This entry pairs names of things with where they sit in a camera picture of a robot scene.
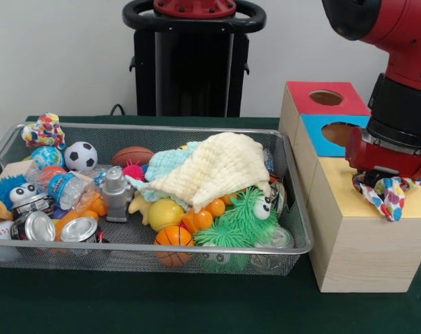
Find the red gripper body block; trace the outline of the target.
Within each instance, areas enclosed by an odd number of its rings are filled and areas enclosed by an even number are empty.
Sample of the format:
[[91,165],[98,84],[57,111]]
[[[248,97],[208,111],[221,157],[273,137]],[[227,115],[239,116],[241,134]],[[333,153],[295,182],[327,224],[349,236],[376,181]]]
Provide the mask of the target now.
[[374,138],[362,127],[352,127],[349,131],[345,159],[357,170],[375,170],[412,180],[421,178],[421,149],[397,148]]

